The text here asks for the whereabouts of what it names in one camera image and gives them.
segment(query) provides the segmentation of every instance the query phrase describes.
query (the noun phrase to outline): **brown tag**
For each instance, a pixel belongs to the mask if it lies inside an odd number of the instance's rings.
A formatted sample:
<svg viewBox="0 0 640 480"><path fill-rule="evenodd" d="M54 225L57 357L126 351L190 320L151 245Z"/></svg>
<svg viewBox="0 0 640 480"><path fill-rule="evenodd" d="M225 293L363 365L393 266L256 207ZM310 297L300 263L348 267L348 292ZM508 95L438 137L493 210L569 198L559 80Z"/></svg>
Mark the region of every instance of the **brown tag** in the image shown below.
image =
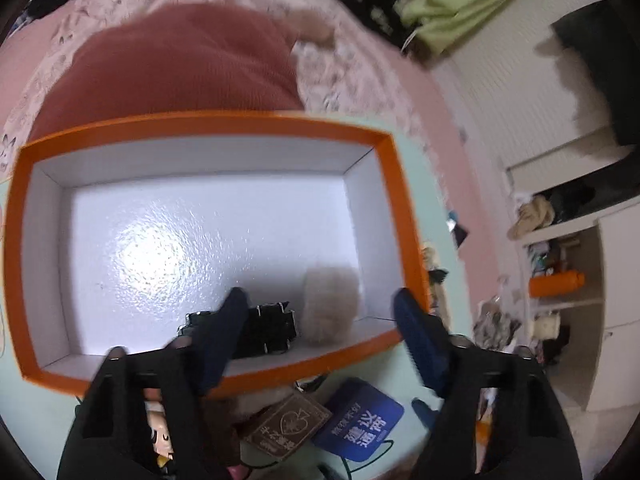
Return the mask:
<svg viewBox="0 0 640 480"><path fill-rule="evenodd" d="M244 440L278 460L286 458L331 416L312 397L295 391L260 417Z"/></svg>

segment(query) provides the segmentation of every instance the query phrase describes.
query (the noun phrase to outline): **orange water bottle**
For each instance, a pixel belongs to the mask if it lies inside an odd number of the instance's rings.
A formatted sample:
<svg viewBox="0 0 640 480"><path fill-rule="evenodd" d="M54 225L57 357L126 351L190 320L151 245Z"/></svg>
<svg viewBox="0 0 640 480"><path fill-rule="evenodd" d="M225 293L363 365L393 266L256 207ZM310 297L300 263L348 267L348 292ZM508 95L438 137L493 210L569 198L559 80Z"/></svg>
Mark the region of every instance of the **orange water bottle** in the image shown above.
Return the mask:
<svg viewBox="0 0 640 480"><path fill-rule="evenodd" d="M578 290L584 285L584 274L577 270L557 272L550 276L534 276L529 280L529 297L558 296Z"/></svg>

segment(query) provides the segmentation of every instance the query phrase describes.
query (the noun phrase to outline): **white cabinet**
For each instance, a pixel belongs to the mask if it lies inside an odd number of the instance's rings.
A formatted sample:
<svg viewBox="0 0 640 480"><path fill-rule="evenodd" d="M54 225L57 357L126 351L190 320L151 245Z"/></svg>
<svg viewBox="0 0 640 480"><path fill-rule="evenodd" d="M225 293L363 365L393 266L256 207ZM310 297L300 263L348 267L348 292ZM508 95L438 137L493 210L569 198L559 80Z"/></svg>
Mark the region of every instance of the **white cabinet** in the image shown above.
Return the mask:
<svg viewBox="0 0 640 480"><path fill-rule="evenodd" d="M605 330L587 410L640 402L640 321Z"/></svg>
<svg viewBox="0 0 640 480"><path fill-rule="evenodd" d="M640 320L640 204L600 219L605 327Z"/></svg>

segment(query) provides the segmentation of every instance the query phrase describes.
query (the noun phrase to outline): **blue tag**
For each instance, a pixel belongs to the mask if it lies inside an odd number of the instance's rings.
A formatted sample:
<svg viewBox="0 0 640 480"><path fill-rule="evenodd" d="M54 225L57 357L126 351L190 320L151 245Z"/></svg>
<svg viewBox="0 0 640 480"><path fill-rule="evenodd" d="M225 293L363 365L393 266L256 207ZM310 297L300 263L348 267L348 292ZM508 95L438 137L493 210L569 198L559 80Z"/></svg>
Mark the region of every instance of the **blue tag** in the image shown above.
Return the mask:
<svg viewBox="0 0 640 480"><path fill-rule="evenodd" d="M401 404L357 378L344 381L325 406L334 415L312 442L354 462L370 458L404 413Z"/></svg>

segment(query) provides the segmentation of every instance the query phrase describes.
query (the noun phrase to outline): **box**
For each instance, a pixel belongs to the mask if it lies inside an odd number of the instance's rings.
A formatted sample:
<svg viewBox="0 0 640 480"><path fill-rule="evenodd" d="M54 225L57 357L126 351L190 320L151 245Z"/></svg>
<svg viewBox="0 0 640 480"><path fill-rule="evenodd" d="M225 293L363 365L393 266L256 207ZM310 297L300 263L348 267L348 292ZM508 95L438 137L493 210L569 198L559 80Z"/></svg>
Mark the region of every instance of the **box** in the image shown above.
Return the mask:
<svg viewBox="0 0 640 480"><path fill-rule="evenodd" d="M331 416L312 397L294 391L260 416L244 440L262 452L283 460L304 444Z"/></svg>
<svg viewBox="0 0 640 480"><path fill-rule="evenodd" d="M312 442L354 462L369 459L404 414L402 404L358 378L344 381L325 407L333 416Z"/></svg>
<svg viewBox="0 0 640 480"><path fill-rule="evenodd" d="M392 136L300 116L159 114L22 147L4 242L7 323L23 377L82 395L113 346L164 346L232 286L303 309L317 266L353 266L350 336L230 363L228 396L324 374L400 341L391 297L426 302Z"/></svg>

